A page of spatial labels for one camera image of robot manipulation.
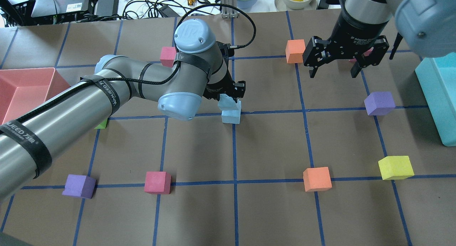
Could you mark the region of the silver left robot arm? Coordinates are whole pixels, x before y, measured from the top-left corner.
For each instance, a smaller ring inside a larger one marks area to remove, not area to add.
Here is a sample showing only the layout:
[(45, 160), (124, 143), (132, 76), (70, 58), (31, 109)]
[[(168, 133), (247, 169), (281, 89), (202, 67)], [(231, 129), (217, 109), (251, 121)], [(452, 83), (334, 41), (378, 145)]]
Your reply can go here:
[(33, 110), (1, 125), (1, 201), (46, 172), (55, 159), (89, 130), (117, 112), (131, 98), (158, 103), (164, 115), (193, 119), (202, 98), (235, 102), (246, 82), (235, 82), (228, 58), (235, 47), (216, 40), (203, 20), (178, 23), (172, 67), (105, 55), (95, 73)]

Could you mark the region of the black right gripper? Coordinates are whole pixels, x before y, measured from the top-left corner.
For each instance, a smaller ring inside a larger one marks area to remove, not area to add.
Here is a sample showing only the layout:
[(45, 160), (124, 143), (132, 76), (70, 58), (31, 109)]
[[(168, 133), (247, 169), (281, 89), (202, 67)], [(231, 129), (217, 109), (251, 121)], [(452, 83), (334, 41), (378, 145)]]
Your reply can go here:
[[(361, 23), (350, 16), (339, 16), (331, 36), (323, 40), (313, 36), (303, 53), (306, 67), (310, 67), (310, 78), (314, 78), (320, 66), (335, 60), (355, 58), (351, 68), (351, 77), (356, 78), (363, 68), (377, 66), (381, 63), (389, 43), (381, 35), (387, 23)], [(373, 47), (369, 56), (363, 53)]]

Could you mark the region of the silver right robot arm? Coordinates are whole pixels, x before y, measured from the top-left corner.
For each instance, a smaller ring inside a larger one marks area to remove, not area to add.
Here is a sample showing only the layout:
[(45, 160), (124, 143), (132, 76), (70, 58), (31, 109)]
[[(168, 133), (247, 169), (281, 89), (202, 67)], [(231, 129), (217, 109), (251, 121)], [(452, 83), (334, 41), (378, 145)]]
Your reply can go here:
[(389, 43), (383, 29), (393, 17), (398, 35), (390, 57), (401, 40), (422, 57), (455, 52), (455, 0), (340, 0), (341, 12), (327, 40), (313, 36), (303, 61), (313, 78), (317, 69), (334, 60), (355, 59), (351, 76), (380, 64)]

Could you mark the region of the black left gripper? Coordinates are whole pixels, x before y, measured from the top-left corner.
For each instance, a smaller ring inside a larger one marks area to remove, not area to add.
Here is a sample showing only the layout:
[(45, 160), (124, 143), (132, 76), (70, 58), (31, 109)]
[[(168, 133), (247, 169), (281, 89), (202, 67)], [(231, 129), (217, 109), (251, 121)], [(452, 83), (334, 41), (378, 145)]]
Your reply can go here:
[(234, 56), (234, 49), (230, 49), (229, 43), (217, 42), (217, 46), (221, 51), (223, 61), (220, 68), (212, 73), (211, 79), (215, 79), (215, 81), (210, 81), (206, 85), (203, 97), (218, 101), (220, 94), (227, 94), (228, 96), (233, 97), (235, 103), (238, 103), (238, 100), (244, 97), (246, 82), (235, 82), (228, 69), (229, 57)]

